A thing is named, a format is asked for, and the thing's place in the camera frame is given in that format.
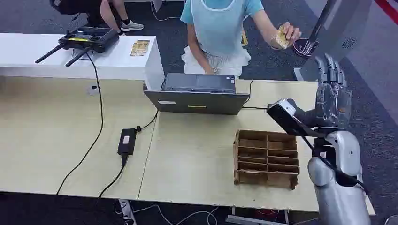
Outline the person's left hand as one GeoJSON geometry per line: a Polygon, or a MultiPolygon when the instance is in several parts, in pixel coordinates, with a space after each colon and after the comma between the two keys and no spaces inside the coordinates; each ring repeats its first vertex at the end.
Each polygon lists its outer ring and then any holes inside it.
{"type": "Polygon", "coordinates": [[[285,39],[288,41],[288,47],[293,45],[301,37],[301,30],[298,27],[294,27],[290,22],[285,22],[280,28],[285,35],[285,39]]]}

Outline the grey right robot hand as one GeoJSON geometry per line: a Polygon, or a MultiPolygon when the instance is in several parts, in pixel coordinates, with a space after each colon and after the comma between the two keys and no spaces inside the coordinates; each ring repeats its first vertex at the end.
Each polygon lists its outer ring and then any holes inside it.
{"type": "Polygon", "coordinates": [[[345,73],[329,54],[315,57],[318,64],[318,88],[315,107],[296,109],[295,117],[309,128],[346,128],[351,117],[352,91],[347,87],[345,73]]]}

